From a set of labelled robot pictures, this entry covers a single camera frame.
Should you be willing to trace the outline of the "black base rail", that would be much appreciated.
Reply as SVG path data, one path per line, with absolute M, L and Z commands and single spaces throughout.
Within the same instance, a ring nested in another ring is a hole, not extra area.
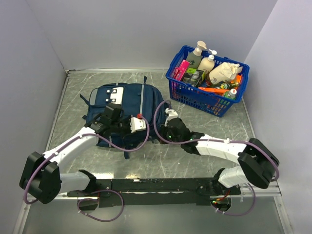
M 120 205 L 116 191 L 124 205 L 210 205 L 210 198 L 225 195 L 240 195 L 238 185 L 226 188 L 216 178 L 142 178 L 98 179 L 92 192 L 71 191 L 68 197 L 98 198 L 99 206 Z

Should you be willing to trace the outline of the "beige cloth bag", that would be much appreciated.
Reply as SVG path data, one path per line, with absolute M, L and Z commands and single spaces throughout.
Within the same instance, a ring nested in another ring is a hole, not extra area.
M 209 81 L 211 84 L 217 84 L 220 82 L 232 82 L 236 76 L 242 71 L 240 64 L 224 62 L 215 67 L 209 73 Z

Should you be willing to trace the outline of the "blue plastic basket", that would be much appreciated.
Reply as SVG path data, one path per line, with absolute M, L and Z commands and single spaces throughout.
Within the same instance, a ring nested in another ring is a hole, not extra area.
M 234 100 L 228 99 L 212 92 L 200 90 L 199 88 L 174 79 L 175 68 L 179 67 L 182 61 L 185 60 L 188 54 L 193 50 L 193 47 L 184 45 L 171 61 L 169 69 L 166 73 L 166 78 L 169 82 L 170 98 L 214 116 L 222 117 L 233 104 L 237 104 L 241 101 L 247 87 L 250 67 L 242 62 L 232 60 L 228 57 L 215 57 L 217 65 L 221 65 L 224 62 L 230 62 L 240 64 L 242 67 L 242 72 L 240 73 L 241 82 L 237 89 L 237 95 Z

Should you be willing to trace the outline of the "pink box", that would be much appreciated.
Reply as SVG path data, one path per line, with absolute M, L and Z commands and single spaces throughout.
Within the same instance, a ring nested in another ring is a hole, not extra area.
M 185 72 L 188 70 L 190 63 L 186 60 L 183 60 L 179 67 L 176 67 L 174 70 L 174 79 L 181 81 Z

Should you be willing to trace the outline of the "cream pump bottle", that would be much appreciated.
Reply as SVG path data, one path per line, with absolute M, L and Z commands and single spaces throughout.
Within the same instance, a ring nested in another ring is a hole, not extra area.
M 204 57 L 199 66 L 198 66 L 198 70 L 201 70 L 203 72 L 205 72 L 205 74 L 209 74 L 212 69 L 215 66 L 215 56 L 217 55 L 217 51 L 216 50 L 211 50 L 209 49 L 209 51 L 211 52 L 211 54 L 208 57 Z

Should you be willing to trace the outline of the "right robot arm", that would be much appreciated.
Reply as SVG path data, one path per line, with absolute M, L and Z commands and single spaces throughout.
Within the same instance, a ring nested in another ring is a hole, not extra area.
M 213 189 L 218 194 L 244 183 L 266 189 L 279 178 L 279 160 L 256 138 L 239 141 L 192 132 L 180 118 L 166 121 L 157 136 L 164 143 L 180 145 L 190 154 L 215 156 L 235 163 L 235 167 L 220 169 L 214 176 Z

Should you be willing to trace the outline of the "navy blue student backpack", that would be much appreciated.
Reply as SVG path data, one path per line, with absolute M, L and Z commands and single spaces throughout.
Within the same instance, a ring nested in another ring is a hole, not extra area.
M 125 159 L 129 153 L 138 149 L 144 141 L 153 141 L 158 138 L 157 132 L 166 120 L 165 109 L 169 107 L 163 103 L 161 92 L 154 86 L 146 83 L 110 83 L 95 88 L 88 99 L 80 96 L 89 105 L 106 105 L 108 103 L 121 104 L 126 115 L 136 117 L 142 114 L 146 121 L 146 130 L 131 133 L 128 139 L 108 137 L 108 141 L 99 142 L 99 147 L 116 145 L 124 151 Z

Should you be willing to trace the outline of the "grey-green pump bottle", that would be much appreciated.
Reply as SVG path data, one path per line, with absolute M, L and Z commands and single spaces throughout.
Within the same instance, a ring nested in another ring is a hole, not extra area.
M 202 60 L 202 52 L 206 50 L 206 43 L 203 41 L 198 41 L 196 48 L 190 52 L 186 58 L 186 61 L 189 62 L 189 68 L 197 69 Z

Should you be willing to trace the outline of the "black green box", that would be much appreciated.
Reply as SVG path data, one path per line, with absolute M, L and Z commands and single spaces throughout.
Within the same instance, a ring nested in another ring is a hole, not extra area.
M 195 68 L 188 68 L 185 72 L 182 81 L 193 87 L 199 87 L 205 79 L 205 72 Z

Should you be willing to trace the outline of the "dark glass bottle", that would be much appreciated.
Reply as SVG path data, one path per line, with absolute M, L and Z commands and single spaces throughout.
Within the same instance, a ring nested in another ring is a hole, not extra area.
M 215 89 L 236 89 L 237 87 L 239 87 L 239 82 L 234 81 L 234 82 L 230 82 L 230 83 L 218 83 L 218 84 L 214 84 L 210 86 L 211 88 L 215 88 Z

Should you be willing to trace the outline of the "green drink bottle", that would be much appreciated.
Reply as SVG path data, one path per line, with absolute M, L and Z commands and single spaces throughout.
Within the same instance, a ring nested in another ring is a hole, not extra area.
M 225 98 L 228 98 L 228 99 L 235 100 L 236 94 L 237 94 L 236 89 L 230 89 L 230 90 L 226 91 L 222 96 Z

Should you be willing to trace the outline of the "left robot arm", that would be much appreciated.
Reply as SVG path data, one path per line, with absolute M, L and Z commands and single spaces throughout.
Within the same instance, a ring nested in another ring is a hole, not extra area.
M 86 196 L 94 194 L 96 177 L 86 170 L 66 174 L 66 165 L 99 142 L 108 141 L 112 133 L 130 132 L 131 116 L 125 116 L 119 104 L 109 104 L 75 135 L 61 145 L 42 154 L 28 156 L 19 186 L 24 189 L 26 204 L 51 202 L 58 194 L 80 191 Z

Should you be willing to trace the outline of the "aluminium frame rail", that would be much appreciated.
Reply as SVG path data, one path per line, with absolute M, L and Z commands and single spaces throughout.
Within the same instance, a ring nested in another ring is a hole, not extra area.
M 45 179 L 41 181 L 40 178 L 35 178 L 29 188 L 27 187 L 28 180 L 25 180 L 20 185 L 25 190 L 25 195 L 31 195 L 35 198 L 35 200 L 40 201 L 43 204 L 47 204 L 51 202 L 55 197 L 59 194 L 66 194 L 71 191 L 85 191 L 85 192 L 92 192 L 95 187 L 97 179 L 94 176 L 88 176 L 86 178 L 82 178 L 81 182 L 77 181 L 76 179 L 68 179 L 66 180 L 65 177 L 62 178 L 55 178 L 55 179 Z M 242 192 L 242 188 L 244 186 L 251 185 L 248 182 L 239 182 L 238 185 Z M 277 183 L 274 182 L 272 185 L 270 184 L 268 187 L 257 187 L 256 185 L 251 185 L 253 189 L 264 191 L 268 189 L 269 191 L 273 191 L 273 187 L 277 186 Z

